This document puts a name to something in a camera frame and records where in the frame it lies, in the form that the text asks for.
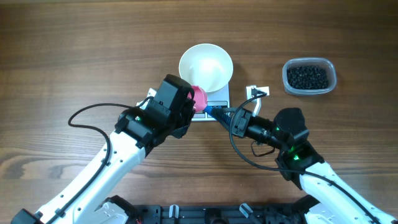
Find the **pink scoop blue handle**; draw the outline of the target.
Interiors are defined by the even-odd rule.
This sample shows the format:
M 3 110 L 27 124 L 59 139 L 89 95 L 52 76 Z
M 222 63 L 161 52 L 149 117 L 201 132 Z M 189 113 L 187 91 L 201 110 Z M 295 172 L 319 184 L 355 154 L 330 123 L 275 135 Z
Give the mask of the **pink scoop blue handle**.
M 195 100 L 194 108 L 195 108 L 195 113 L 199 111 L 203 111 L 205 106 L 208 106 L 208 96 L 202 88 L 199 86 L 192 86 L 194 89 L 195 96 L 193 99 Z

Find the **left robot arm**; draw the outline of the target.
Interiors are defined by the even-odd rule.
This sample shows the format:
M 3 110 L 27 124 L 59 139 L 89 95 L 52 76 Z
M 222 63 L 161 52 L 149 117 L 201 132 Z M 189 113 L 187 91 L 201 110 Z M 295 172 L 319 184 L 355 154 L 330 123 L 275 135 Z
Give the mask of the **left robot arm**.
M 100 203 L 117 183 L 140 164 L 168 136 L 181 138 L 187 132 L 195 110 L 192 86 L 167 75 L 155 95 L 137 106 L 124 106 L 105 138 L 105 145 L 78 176 L 35 213 L 20 210 L 12 223 L 95 223 L 126 218 L 123 209 L 106 211 Z

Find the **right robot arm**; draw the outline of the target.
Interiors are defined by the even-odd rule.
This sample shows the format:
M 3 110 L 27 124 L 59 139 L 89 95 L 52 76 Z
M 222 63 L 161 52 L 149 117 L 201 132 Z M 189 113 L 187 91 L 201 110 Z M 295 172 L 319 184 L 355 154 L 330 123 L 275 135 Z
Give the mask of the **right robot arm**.
M 285 180 L 309 198 L 299 206 L 307 223 L 397 223 L 397 219 L 364 199 L 346 184 L 308 141 L 309 131 L 299 108 L 286 108 L 273 120 L 237 108 L 208 106 L 231 137 L 251 138 L 278 150 L 275 160 Z

